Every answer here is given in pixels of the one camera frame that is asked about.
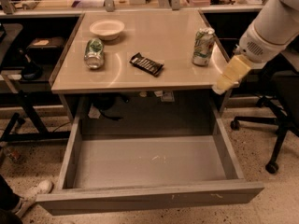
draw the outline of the concrete floor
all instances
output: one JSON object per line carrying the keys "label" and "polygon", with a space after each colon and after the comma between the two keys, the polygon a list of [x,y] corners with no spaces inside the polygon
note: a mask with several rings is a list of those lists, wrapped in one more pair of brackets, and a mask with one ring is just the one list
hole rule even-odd
{"label": "concrete floor", "polygon": [[[12,110],[0,110],[0,129],[8,123]],[[58,115],[43,116],[49,130],[67,122]],[[24,224],[60,224],[74,221],[76,224],[135,224],[135,223],[235,223],[235,224],[296,224],[299,223],[299,144],[298,138],[288,133],[278,158],[279,171],[268,174],[264,166],[268,162],[276,141],[276,128],[243,123],[240,131],[232,131],[229,123],[235,115],[271,115],[267,108],[226,108],[223,122],[234,146],[245,178],[248,181],[263,181],[265,189],[248,204],[134,211],[90,215],[52,216],[38,204],[22,218]],[[22,129],[31,130],[30,121]],[[66,124],[60,130],[69,130]],[[16,148],[25,158],[22,165],[8,158],[1,161],[0,172],[16,193],[22,194],[39,181],[49,178],[56,183],[64,158],[66,141],[20,143]]]}

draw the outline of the office chair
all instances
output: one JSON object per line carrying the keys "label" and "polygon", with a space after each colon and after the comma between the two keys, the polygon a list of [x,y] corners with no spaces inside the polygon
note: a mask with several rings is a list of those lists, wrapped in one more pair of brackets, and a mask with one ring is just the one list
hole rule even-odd
{"label": "office chair", "polygon": [[299,74],[292,70],[278,71],[273,74],[269,82],[273,88],[273,92],[278,99],[280,105],[267,98],[265,95],[259,99],[257,106],[263,105],[269,107],[274,118],[263,117],[235,117],[231,122],[231,128],[233,130],[239,130],[239,121],[264,123],[270,125],[277,125],[278,129],[276,135],[278,136],[274,146],[274,150],[270,161],[265,165],[265,169],[270,174],[275,174],[278,171],[278,164],[276,160],[282,147],[282,143],[287,134],[287,131],[291,131],[299,137]]}

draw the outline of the person's foot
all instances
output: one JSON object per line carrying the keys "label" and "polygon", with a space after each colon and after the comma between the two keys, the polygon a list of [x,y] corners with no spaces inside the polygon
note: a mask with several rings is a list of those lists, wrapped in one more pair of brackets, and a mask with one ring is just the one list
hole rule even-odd
{"label": "person's foot", "polygon": [[40,182],[37,186],[29,188],[24,195],[20,197],[19,204],[13,210],[13,213],[21,218],[30,206],[36,203],[36,197],[38,194],[50,193],[53,189],[53,183],[49,180],[44,180]]}

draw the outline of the white bowl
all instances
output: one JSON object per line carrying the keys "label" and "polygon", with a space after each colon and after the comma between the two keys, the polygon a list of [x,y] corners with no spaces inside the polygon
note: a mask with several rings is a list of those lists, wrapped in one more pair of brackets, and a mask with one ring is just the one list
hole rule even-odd
{"label": "white bowl", "polygon": [[90,26],[93,34],[106,41],[116,39],[123,29],[123,22],[118,20],[100,20]]}

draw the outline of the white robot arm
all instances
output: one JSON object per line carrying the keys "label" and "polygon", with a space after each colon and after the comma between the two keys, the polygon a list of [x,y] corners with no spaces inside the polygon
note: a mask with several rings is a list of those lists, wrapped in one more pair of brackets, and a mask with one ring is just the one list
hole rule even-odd
{"label": "white robot arm", "polygon": [[269,0],[242,35],[240,52],[254,63],[266,63],[299,35],[299,0]]}
{"label": "white robot arm", "polygon": [[252,63],[267,63],[299,35],[299,0],[268,0],[239,42],[239,52],[219,76],[213,91],[223,94],[244,77]]}

